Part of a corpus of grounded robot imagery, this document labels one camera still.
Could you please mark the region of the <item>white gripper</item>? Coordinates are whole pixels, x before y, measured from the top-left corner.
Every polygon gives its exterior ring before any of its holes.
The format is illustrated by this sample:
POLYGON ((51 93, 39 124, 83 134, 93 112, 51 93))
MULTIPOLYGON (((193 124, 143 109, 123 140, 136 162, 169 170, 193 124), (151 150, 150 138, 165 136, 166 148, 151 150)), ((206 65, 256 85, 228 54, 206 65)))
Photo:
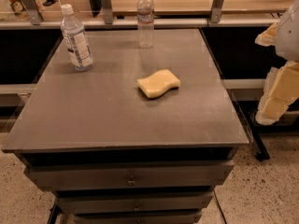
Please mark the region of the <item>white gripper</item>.
POLYGON ((270 69, 255 115, 259 124, 271 125, 279 121, 299 98, 299 0, 289 7, 278 23, 257 35, 255 43, 264 47, 276 43, 277 56, 288 60, 284 66, 270 69))

